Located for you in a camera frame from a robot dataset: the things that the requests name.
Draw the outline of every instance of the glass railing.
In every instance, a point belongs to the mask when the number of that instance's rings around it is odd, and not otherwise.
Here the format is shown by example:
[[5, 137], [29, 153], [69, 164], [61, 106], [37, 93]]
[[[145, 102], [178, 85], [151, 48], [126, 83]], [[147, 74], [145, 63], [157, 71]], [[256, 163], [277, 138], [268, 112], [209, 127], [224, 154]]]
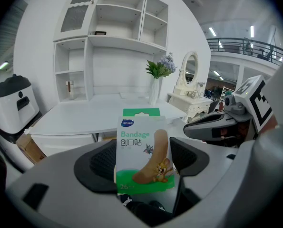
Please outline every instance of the glass railing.
[[277, 65], [283, 62], [283, 49], [265, 42], [245, 38], [212, 38], [207, 41], [211, 51], [244, 54]]

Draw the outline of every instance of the white vase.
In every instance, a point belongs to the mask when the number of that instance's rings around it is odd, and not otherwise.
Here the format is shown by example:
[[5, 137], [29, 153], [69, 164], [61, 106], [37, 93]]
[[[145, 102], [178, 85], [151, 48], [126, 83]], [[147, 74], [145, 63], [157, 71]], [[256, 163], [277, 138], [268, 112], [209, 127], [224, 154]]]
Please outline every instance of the white vase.
[[149, 94], [149, 103], [150, 105], [155, 105], [158, 99], [159, 94], [159, 79], [154, 78], [151, 87], [150, 87], [150, 94]]

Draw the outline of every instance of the bandage box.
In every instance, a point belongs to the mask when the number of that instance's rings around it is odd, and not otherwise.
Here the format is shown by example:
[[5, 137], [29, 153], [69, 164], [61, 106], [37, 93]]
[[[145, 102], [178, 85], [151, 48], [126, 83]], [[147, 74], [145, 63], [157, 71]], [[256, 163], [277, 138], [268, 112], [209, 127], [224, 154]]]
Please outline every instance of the bandage box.
[[118, 193], [126, 194], [165, 191], [175, 186], [166, 119], [158, 108], [124, 109], [124, 116], [119, 118], [116, 185]]

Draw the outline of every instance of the white desk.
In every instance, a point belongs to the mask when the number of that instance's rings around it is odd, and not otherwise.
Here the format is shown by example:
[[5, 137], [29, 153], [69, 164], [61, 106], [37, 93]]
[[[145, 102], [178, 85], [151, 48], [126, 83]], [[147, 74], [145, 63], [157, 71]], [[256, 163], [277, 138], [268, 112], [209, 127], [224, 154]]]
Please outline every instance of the white desk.
[[174, 93], [168, 93], [171, 96], [169, 103], [178, 109], [185, 112], [185, 117], [183, 120], [187, 123], [188, 118], [191, 117], [192, 119], [201, 112], [207, 113], [210, 107], [210, 104], [213, 102], [208, 98], [196, 98], [192, 99], [186, 95], [177, 95]]
[[119, 94], [95, 95], [89, 102], [58, 104], [29, 133], [49, 156], [93, 143], [93, 133], [116, 131], [124, 108], [159, 108], [168, 124], [185, 116], [181, 110], [159, 99], [155, 106], [151, 106], [147, 98], [121, 99]]

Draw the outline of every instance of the white dresser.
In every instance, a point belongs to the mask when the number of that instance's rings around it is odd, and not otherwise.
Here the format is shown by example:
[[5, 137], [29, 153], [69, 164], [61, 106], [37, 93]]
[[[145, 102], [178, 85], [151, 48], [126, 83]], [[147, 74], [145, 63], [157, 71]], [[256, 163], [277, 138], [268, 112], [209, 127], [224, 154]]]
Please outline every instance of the white dresser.
[[192, 99], [187, 95], [177, 95], [174, 93], [168, 93], [168, 95], [171, 96], [169, 103], [186, 113], [186, 116], [183, 117], [183, 120], [186, 123], [188, 122], [189, 117], [191, 120], [195, 120], [200, 117], [196, 116], [197, 114], [200, 114], [201, 112], [207, 113], [210, 104], [212, 103], [212, 100], [205, 97]]

